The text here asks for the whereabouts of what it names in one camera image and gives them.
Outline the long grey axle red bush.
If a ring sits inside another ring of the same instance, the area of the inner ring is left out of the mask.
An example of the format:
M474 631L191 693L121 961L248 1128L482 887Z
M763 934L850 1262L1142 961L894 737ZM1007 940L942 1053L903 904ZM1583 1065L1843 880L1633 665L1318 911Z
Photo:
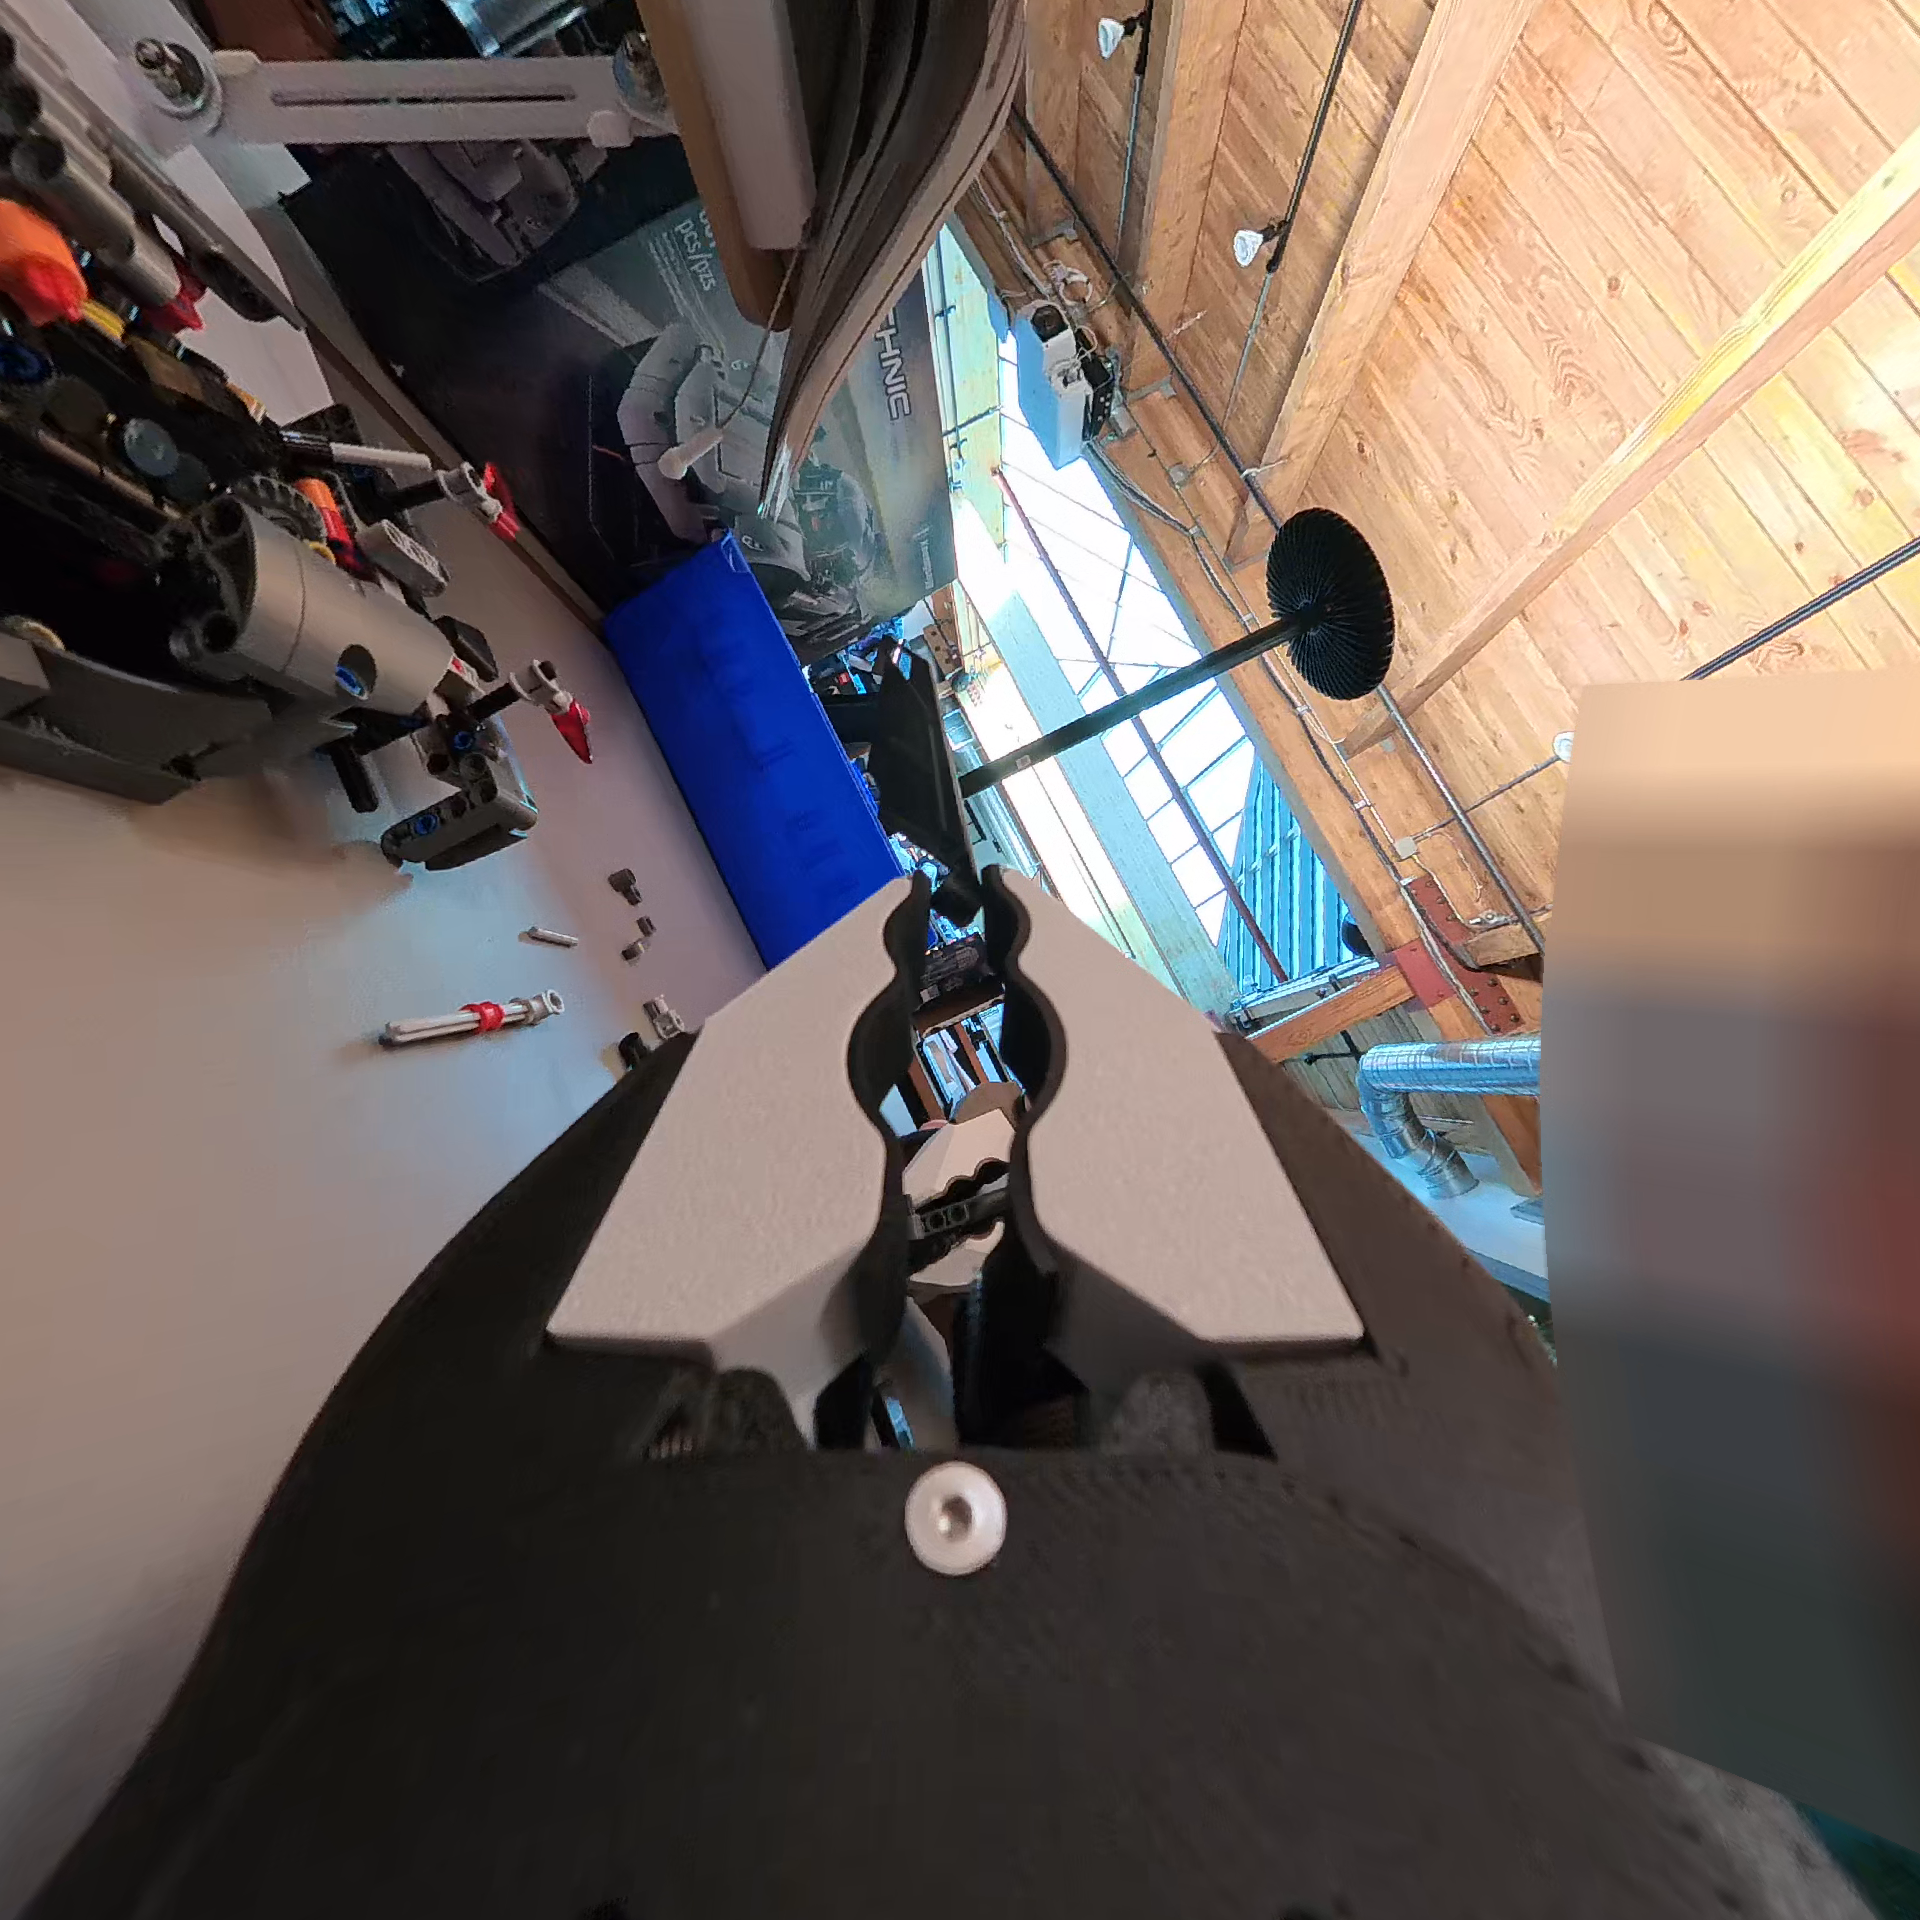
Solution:
M406 1017L387 1021L375 1032L375 1044L385 1048L403 1048L414 1044L433 1044L444 1040L487 1037L500 1030L514 1030L542 1024L564 1014L564 998L560 991L539 991L534 997L514 997L506 1001L470 1001L446 1014Z

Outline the blue plastic bin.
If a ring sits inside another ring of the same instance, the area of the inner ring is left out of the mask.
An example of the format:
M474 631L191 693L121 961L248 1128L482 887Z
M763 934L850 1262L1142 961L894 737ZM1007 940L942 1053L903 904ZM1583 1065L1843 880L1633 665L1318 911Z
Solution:
M614 607L603 635L769 969L905 876L731 534Z

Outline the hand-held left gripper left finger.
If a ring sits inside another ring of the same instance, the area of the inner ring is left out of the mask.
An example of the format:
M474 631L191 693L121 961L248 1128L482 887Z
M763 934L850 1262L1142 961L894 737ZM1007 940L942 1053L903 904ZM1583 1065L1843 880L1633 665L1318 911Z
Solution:
M794 1409L863 1352L854 1272L889 1131L858 1092L860 1019L902 982L898 876L704 1021L558 1307L554 1342L772 1379Z

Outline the dark grey lego wing panel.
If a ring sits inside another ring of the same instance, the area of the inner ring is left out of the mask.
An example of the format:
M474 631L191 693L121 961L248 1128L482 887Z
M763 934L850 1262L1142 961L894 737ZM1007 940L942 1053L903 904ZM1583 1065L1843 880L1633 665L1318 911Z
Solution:
M932 907L954 926L971 924L978 876L928 665L912 654L889 661L876 693L849 707L849 727L867 748L880 822L942 873Z

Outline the red steel bracket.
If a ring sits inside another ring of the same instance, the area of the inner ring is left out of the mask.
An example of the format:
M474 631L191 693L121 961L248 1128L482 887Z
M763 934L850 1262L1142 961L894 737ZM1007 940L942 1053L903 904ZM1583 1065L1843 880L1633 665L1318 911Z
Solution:
M1472 926L1458 916L1444 887L1426 877L1403 885L1436 964L1452 977L1452 991L1491 1035L1534 1030L1544 1021L1546 955L1522 924Z

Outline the lego instruction booklet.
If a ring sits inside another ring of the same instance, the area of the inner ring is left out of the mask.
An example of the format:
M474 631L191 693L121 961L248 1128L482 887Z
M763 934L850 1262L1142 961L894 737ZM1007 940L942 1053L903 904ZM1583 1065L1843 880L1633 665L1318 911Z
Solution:
M759 502L778 512L858 349L920 275L1024 78L1020 1L790 5L815 209L785 287Z

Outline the black grey lego assembly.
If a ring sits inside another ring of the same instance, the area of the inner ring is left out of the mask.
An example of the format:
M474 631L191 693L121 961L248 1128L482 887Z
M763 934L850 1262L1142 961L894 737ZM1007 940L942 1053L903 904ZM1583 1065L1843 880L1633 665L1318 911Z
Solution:
M1027 1096L1016 1080L987 1080L966 1094L948 1120L903 1141L903 1192L916 1221L1002 1195L1012 1169ZM966 1303L1000 1249L1004 1217L971 1232L938 1230L916 1240L907 1309L871 1400L871 1447L912 1448L954 1440L954 1371L966 1348Z

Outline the large lego car chassis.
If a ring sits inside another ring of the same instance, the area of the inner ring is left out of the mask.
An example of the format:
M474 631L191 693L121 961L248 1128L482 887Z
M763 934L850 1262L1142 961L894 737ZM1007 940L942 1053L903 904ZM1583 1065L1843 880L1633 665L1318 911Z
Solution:
M385 829L387 861L514 848L538 800L500 716L539 708L591 763L591 713L436 611L412 524L449 501L516 536L497 469L343 441L343 406L279 423L194 347L206 300L302 320L107 86L106 57L4 5L4 773L162 804L321 757L368 813L368 757L408 741L442 792Z

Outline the white wall-mounted unit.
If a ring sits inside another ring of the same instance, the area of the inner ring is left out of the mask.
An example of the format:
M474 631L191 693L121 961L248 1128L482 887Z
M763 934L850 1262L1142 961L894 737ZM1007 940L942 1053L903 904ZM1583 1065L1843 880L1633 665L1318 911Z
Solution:
M1054 470L1078 463L1114 421L1120 353L1038 300L1016 310L1020 414Z

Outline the silver air duct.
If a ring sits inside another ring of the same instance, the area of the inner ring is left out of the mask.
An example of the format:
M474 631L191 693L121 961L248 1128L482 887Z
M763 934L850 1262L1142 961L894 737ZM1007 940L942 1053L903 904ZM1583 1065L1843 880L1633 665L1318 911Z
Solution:
M1448 1201L1472 1192L1480 1177L1450 1141L1418 1117L1414 1096L1537 1096L1540 1073L1540 1032L1478 1041L1395 1041L1370 1046L1360 1055L1355 1096L1387 1160L1414 1174L1426 1197Z

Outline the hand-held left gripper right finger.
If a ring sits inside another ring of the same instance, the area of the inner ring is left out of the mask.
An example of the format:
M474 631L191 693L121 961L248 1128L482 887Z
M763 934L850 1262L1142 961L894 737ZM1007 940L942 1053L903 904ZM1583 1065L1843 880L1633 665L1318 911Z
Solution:
M1230 1360L1345 1357L1360 1312L1224 1046L1032 877L987 869L1009 1063L1028 1094L1016 1246L1046 1351L1096 1397Z

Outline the dark lego set box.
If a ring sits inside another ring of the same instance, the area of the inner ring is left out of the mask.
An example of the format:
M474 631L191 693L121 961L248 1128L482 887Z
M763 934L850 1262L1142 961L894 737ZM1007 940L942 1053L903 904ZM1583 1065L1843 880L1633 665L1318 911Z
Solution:
M603 607L731 534L812 662L956 581L923 272L870 328L769 515L785 335L736 309L674 136L298 158L290 219L362 335L500 469Z

